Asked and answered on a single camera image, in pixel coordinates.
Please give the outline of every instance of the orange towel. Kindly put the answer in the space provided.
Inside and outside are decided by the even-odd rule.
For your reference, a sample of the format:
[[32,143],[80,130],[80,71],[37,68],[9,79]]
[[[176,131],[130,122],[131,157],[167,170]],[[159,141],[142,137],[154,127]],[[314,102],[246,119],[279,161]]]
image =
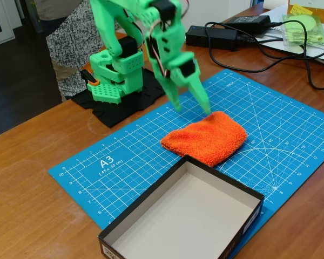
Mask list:
[[189,155],[213,167],[233,154],[246,140],[243,127],[223,112],[170,132],[161,141],[180,156]]

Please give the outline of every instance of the desk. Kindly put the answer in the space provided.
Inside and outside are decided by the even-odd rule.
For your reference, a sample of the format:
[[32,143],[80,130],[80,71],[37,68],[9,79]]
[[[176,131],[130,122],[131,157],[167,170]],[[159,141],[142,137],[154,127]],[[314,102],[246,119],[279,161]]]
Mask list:
[[[263,11],[260,4],[242,14]],[[202,79],[221,70],[211,62],[207,49],[185,49],[196,53]],[[254,47],[240,52],[214,50],[214,56],[251,69],[271,62]],[[314,82],[324,86],[324,66],[312,64],[312,70]],[[311,89],[300,61],[244,75],[324,112],[324,92]],[[160,98],[112,129],[90,110],[67,101],[0,135],[0,258],[102,258],[100,229],[47,170],[166,101]],[[236,258],[324,258],[324,164]]]

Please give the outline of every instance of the robotic arm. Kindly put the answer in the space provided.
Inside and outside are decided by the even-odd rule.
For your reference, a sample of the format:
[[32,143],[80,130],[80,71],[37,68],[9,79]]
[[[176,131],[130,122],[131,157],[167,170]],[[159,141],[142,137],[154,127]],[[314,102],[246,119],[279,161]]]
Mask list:
[[[120,103],[121,97],[143,87],[143,35],[137,17],[149,28],[145,36],[154,75],[177,111],[178,87],[187,87],[201,107],[209,112],[208,96],[200,82],[193,52],[181,52],[185,29],[179,0],[91,0],[95,24],[106,50],[90,57],[95,81],[88,89],[94,100]],[[126,31],[118,40],[114,21]]]

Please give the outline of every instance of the black power brick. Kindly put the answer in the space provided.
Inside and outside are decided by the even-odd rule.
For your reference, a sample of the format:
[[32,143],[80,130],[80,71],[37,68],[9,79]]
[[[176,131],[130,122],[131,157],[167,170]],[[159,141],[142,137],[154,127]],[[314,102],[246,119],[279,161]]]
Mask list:
[[224,24],[249,34],[261,35],[269,28],[266,25],[270,22],[269,15],[261,15],[233,17]]
[[[235,50],[238,32],[219,28],[208,28],[211,47],[214,49]],[[191,26],[186,33],[186,44],[196,47],[209,47],[204,26]]]

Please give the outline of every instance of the cutting mat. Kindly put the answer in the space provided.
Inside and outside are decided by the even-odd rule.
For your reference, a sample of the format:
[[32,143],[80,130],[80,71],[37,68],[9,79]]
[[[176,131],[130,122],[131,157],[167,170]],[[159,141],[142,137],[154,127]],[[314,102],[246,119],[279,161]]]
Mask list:
[[[248,133],[216,169],[266,197],[243,245],[324,162],[324,113],[230,70],[203,85],[212,110],[224,111]],[[50,169],[101,229],[178,161],[160,139],[205,117],[190,93],[180,102],[181,113],[163,105]]]

